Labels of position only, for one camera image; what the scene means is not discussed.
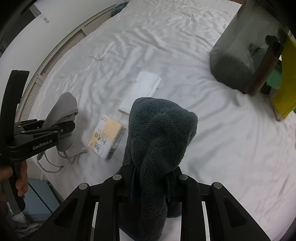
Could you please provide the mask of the person's left hand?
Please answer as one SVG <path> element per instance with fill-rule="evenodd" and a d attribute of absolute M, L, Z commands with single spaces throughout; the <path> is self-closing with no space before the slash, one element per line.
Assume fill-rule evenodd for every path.
<path fill-rule="evenodd" d="M 19 176 L 16 180 L 16 189 L 18 196 L 22 197 L 28 191 L 28 165 L 27 161 L 22 161 L 19 169 Z M 1 166 L 1 181 L 7 180 L 13 174 L 13 169 L 10 166 Z"/>

